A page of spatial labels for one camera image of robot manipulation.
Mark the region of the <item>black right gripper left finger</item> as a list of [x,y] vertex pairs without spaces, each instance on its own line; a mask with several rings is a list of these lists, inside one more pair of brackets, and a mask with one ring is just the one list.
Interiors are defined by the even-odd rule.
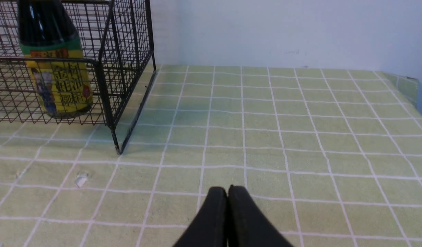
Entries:
[[198,213],[174,247],[226,247],[227,194],[222,187],[211,187]]

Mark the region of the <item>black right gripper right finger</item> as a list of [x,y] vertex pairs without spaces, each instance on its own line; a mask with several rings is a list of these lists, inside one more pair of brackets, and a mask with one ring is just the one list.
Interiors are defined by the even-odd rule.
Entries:
[[231,185],[228,191],[229,247],[292,247],[261,212],[243,186]]

